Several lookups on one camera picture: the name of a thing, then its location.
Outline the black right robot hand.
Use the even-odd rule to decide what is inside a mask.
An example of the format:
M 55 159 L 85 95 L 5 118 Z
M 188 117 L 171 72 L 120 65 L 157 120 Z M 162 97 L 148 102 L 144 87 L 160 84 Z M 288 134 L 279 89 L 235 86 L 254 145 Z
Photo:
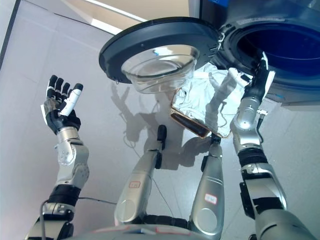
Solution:
M 270 70 L 269 60 L 264 51 L 259 49 L 255 57 L 252 78 L 234 67 L 228 69 L 228 74 L 244 88 L 242 99 L 254 98 L 261 103 L 274 81 L 276 72 Z

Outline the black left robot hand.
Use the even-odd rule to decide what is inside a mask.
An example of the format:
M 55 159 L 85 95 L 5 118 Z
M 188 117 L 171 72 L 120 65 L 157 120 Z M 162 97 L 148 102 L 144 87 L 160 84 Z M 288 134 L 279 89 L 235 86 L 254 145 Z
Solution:
M 75 106 L 83 88 L 81 83 L 71 88 L 63 78 L 54 74 L 50 77 L 45 91 L 45 101 L 40 108 L 45 124 L 54 134 L 66 127 L 80 129 L 81 120 L 75 113 Z

